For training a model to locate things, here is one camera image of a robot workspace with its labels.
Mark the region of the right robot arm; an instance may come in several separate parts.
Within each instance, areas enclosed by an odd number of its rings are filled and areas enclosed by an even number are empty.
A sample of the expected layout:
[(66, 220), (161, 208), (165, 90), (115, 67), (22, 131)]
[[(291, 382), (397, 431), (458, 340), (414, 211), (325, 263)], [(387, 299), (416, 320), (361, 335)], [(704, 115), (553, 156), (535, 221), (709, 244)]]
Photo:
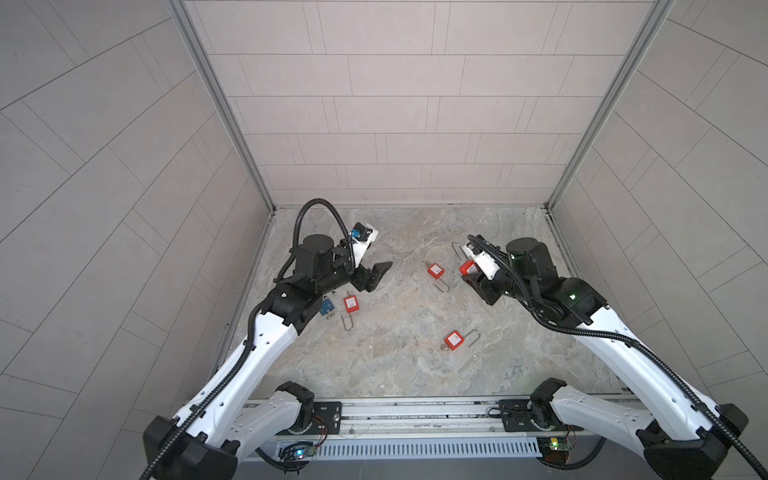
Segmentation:
[(589, 283), (559, 276), (543, 242), (523, 237), (499, 248), (471, 235), (462, 249), (462, 279), (486, 304), (513, 298), (539, 325), (575, 337), (643, 404), (622, 407), (550, 378), (529, 397), (534, 426), (589, 430), (644, 458), (662, 479), (710, 479), (731, 450), (766, 478), (765, 466), (740, 439), (746, 414), (716, 403), (678, 375)]

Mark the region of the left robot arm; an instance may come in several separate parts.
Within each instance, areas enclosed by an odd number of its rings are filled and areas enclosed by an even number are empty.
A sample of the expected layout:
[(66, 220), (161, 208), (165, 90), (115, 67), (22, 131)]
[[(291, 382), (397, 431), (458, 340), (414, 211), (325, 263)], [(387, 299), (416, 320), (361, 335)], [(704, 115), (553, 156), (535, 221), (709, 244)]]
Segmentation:
[(231, 479), (239, 464), (283, 430), (307, 428), (314, 394), (287, 382), (247, 415), (241, 410), (272, 364), (320, 312), (324, 297), (345, 285), (373, 291), (391, 263), (362, 260), (377, 230), (347, 227), (327, 200), (297, 215), (289, 258), (274, 286), (250, 312), (241, 344), (186, 405), (156, 417), (143, 433), (144, 479)]

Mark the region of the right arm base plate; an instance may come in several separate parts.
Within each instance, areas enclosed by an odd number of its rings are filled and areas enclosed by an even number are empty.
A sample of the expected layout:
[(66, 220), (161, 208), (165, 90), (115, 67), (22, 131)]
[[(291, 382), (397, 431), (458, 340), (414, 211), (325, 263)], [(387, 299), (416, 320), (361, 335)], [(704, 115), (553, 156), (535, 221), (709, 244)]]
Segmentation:
[(580, 432), (581, 427), (565, 425), (552, 417), (549, 423), (542, 427), (535, 420), (533, 410), (530, 407), (530, 401), (527, 399), (503, 399), (496, 406), (491, 406), (486, 410), (486, 414), (493, 419), (499, 419), (502, 422), (506, 433), (520, 432), (541, 432), (556, 435), (565, 435), (568, 432)]

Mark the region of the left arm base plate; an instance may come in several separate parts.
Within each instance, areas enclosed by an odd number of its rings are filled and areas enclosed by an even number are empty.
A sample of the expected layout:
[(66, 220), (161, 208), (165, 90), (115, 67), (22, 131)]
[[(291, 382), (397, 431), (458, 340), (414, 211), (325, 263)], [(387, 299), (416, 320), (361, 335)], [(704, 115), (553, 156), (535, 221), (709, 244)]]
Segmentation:
[(340, 432), (343, 406), (340, 401), (315, 401), (310, 413), (300, 411), (299, 419), (278, 436), (336, 435)]

